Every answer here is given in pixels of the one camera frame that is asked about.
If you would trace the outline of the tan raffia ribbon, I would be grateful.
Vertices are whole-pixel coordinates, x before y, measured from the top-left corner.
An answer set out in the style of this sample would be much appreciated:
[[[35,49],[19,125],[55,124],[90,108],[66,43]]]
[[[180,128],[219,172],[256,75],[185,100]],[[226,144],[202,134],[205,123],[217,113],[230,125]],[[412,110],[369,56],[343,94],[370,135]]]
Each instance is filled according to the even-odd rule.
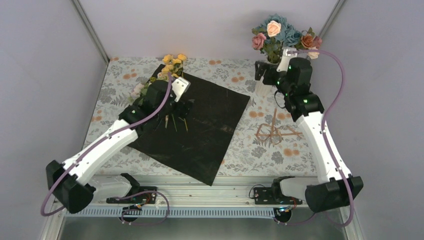
[[[283,142],[284,137],[296,136],[302,138],[303,133],[295,130],[289,125],[276,126],[278,110],[274,109],[271,124],[262,123],[259,125],[254,136],[260,143],[269,141],[271,145],[278,145]]]

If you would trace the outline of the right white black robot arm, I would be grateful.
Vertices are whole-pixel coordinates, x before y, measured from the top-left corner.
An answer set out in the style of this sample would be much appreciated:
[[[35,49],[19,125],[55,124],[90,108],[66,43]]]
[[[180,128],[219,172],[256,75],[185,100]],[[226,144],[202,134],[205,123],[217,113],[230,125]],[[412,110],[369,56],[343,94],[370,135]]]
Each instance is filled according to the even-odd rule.
[[[320,213],[353,207],[364,183],[360,176],[352,175],[335,146],[321,100],[310,90],[312,73],[308,59],[284,57],[278,65],[256,61],[254,78],[275,86],[283,94],[284,107],[303,133],[316,166],[316,177],[276,178],[271,198],[282,204],[293,197],[305,201],[314,213]]]

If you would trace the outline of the blue rose stem bunch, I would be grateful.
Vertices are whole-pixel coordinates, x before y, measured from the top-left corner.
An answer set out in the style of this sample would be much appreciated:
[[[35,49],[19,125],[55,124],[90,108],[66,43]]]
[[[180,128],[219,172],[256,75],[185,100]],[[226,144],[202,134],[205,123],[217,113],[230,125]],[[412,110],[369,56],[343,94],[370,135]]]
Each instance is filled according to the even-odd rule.
[[[264,25],[267,21],[270,21],[270,20],[280,21],[282,24],[282,33],[279,38],[281,40],[281,50],[279,53],[280,60],[281,60],[282,48],[294,47],[301,38],[301,32],[298,31],[293,25],[289,24],[285,17],[282,17],[278,14],[269,15],[268,18],[264,20],[264,22],[260,23],[258,26]]]

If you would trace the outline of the pink orange rose stem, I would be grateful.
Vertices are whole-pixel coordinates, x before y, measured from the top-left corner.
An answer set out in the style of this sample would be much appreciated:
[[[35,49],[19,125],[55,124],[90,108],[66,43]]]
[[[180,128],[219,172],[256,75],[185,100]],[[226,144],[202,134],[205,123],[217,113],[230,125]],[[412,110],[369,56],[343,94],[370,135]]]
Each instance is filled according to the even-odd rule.
[[[318,50],[321,48],[323,40],[315,34],[310,27],[308,30],[301,32],[300,40],[295,45],[297,50]]]

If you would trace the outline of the colourful artificial flower bouquet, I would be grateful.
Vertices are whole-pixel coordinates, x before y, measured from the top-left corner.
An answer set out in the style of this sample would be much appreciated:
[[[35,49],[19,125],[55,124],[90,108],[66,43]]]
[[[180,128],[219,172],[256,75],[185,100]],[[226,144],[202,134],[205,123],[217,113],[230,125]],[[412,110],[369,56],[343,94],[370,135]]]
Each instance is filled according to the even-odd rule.
[[[171,83],[173,83],[175,79],[176,78],[172,77]],[[166,100],[163,107],[155,116],[134,128],[139,136],[144,133],[156,130],[161,122],[164,122],[164,125],[167,127],[169,119],[173,120],[175,118],[179,118],[171,114],[171,111],[174,109],[176,104],[175,94],[172,91],[172,84],[168,96],[166,96],[167,89],[167,81],[156,80],[149,85],[141,100],[135,104],[135,109],[132,110],[132,114],[138,115],[136,117],[136,121],[139,121],[151,115],[154,111],[156,111],[156,109],[158,109],[162,101]]]

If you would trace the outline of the aluminium rail frame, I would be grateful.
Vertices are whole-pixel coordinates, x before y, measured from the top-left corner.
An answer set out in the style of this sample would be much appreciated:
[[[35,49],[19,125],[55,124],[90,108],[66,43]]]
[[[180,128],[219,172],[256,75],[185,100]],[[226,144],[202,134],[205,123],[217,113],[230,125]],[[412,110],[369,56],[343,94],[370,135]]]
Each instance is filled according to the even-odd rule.
[[[328,112],[326,110],[324,111],[325,111],[324,118],[327,121]],[[95,173],[95,177],[116,177],[118,175],[96,175]],[[281,177],[295,177],[295,176],[284,175]],[[135,180],[135,183],[139,184],[139,187],[136,189],[138,190],[140,187],[142,187],[142,185],[140,185],[137,179],[134,178],[134,180]],[[187,200],[189,204],[197,203],[198,208],[212,208],[219,204],[223,205],[225,203],[226,193],[230,190],[234,191],[237,189],[236,186],[231,185],[230,183],[226,183],[223,188],[220,188],[219,186],[214,186],[213,184],[207,185],[199,180],[197,181],[200,184],[204,185],[205,189],[201,189],[199,186],[195,186],[192,184],[188,184],[185,186],[182,184],[179,184],[176,189],[173,189],[172,185],[168,183],[166,185],[167,192],[163,193],[163,189],[159,186],[158,183],[149,183],[148,186],[157,187],[157,190],[139,192],[134,195],[128,196],[124,199],[132,198],[137,195],[142,195],[144,193],[156,193],[156,200],[157,200],[157,197],[162,197],[166,205],[170,205],[171,203],[179,203],[182,200]],[[141,210],[141,208],[137,204],[132,204],[132,208],[135,211]]]

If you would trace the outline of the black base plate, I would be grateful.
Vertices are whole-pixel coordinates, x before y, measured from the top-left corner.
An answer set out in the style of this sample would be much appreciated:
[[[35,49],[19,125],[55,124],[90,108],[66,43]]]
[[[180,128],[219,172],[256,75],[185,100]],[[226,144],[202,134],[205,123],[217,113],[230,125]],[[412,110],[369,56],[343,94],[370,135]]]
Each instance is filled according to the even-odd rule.
[[[253,188],[253,197],[256,205],[302,205],[303,201],[285,196],[280,190],[272,187],[256,186]]]
[[[141,186],[138,190],[130,190],[130,192],[126,196],[129,197],[139,192],[144,192],[144,194],[139,194],[137,196],[133,196],[131,198],[126,198],[126,199],[117,199],[117,198],[110,197],[106,199],[106,203],[127,204],[127,205],[155,204],[157,194],[153,192],[146,192],[146,191],[157,191],[157,190],[158,188],[156,186]]]

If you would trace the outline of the yellow rose stem bunch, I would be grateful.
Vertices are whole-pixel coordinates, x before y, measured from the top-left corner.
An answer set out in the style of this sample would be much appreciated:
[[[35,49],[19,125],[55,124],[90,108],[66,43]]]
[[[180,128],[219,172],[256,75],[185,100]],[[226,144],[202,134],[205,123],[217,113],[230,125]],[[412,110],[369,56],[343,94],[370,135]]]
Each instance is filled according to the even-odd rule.
[[[185,54],[178,54],[176,57],[172,54],[167,54],[163,57],[162,62],[165,64],[165,67],[161,70],[161,77],[167,79],[169,75],[174,78],[184,76],[184,64],[187,60]]]

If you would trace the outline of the vertical aluminium post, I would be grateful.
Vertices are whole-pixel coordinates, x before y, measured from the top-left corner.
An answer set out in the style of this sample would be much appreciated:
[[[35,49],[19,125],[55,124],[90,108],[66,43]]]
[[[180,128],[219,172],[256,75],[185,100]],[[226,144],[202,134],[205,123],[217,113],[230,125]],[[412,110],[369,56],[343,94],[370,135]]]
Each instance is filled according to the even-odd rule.
[[[320,30],[318,36],[321,39],[325,39],[326,35],[329,31],[329,29],[331,28],[331,26],[334,24],[334,22],[336,21],[338,15],[340,14],[340,12],[342,11],[345,3],[347,2],[347,0],[337,0],[333,9],[331,10],[330,15],[328,16],[327,20],[325,21],[322,29]]]
[[[84,10],[84,7],[81,3],[80,0],[70,0],[71,3],[73,4],[78,16],[80,17],[80,19],[82,20],[82,23],[86,29],[86,31],[88,32],[88,35],[90,36],[91,40],[93,41],[98,53],[100,54],[101,58],[103,59],[103,61],[105,62],[106,65],[109,64],[110,58],[98,36],[98,34],[96,33],[95,28],[93,27],[93,24],[91,23],[88,14],[86,13],[86,11]]]

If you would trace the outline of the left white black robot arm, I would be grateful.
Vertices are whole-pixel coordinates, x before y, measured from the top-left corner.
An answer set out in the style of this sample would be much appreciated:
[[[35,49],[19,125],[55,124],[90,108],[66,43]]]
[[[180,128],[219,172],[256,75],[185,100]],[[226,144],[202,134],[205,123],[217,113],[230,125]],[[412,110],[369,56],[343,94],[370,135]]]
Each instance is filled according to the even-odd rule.
[[[129,174],[96,177],[95,173],[122,148],[152,132],[165,116],[184,109],[187,104],[181,97],[190,85],[182,77],[150,83],[141,104],[135,101],[128,105],[85,149],[62,163],[52,160],[46,166],[48,195],[71,214],[108,198],[134,202],[139,197],[139,184]]]

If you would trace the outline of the floral patterned table mat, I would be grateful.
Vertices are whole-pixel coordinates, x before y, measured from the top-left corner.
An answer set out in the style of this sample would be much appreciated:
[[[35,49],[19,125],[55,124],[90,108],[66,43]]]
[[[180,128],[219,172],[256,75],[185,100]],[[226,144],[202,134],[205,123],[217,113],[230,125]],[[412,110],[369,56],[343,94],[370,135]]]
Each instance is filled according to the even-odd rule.
[[[111,58],[100,89],[85,144],[97,139],[132,102],[133,91],[146,82],[162,63],[155,57]],[[291,126],[300,132],[290,113],[283,109],[284,98],[274,90],[266,96],[255,94],[254,61],[249,59],[190,58],[184,73],[210,81],[250,97],[235,129],[217,174],[219,176],[276,177],[316,175],[309,145],[302,135],[286,136],[282,143],[261,143],[255,137],[260,124],[271,124],[277,108],[275,125]]]

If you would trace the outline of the pink peach rose stem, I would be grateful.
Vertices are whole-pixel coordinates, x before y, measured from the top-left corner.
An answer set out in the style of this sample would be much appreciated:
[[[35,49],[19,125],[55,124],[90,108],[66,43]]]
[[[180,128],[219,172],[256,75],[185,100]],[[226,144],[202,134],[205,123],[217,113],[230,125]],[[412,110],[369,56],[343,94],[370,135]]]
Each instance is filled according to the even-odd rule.
[[[277,64],[281,58],[282,23],[278,20],[269,20],[253,28],[251,32],[253,34],[251,47],[266,55],[268,62]]]

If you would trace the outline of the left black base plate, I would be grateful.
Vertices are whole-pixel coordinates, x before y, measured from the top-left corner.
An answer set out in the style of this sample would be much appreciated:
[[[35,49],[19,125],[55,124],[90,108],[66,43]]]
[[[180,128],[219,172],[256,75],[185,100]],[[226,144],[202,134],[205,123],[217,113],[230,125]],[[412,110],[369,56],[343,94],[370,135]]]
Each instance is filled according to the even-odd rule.
[[[155,204],[157,194],[153,192],[146,192],[146,191],[157,191],[157,190],[158,188],[156,186],[141,186],[138,190],[130,190],[130,192],[126,196],[129,197],[139,192],[144,192],[144,194],[139,194],[137,196],[133,196],[131,198],[126,198],[126,199],[117,199],[117,198],[110,197],[106,199],[106,203],[127,204],[127,205]]]

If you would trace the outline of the left vertical aluminium post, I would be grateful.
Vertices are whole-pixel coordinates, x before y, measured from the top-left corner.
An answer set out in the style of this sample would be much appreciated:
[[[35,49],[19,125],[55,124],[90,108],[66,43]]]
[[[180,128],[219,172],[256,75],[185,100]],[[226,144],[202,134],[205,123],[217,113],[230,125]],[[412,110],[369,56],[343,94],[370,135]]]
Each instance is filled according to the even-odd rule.
[[[82,23],[86,29],[86,31],[88,32],[88,35],[90,36],[91,40],[93,41],[98,53],[100,54],[101,58],[103,59],[103,61],[105,62],[106,65],[109,64],[110,58],[98,36],[98,34],[96,33],[95,28],[93,27],[93,24],[91,23],[88,14],[86,13],[86,11],[84,10],[84,7],[81,3],[80,0],[70,0],[71,3],[73,4],[78,16],[80,17],[80,19],[82,20]]]

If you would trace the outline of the black wrapping paper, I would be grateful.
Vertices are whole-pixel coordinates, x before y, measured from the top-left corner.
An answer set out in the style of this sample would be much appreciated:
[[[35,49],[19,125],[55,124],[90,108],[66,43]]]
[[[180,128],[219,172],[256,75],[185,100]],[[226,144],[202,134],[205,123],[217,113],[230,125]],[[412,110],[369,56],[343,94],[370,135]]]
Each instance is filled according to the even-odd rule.
[[[190,86],[181,100],[193,100],[188,115],[162,120],[129,147],[211,186],[250,97],[186,72],[183,77]]]

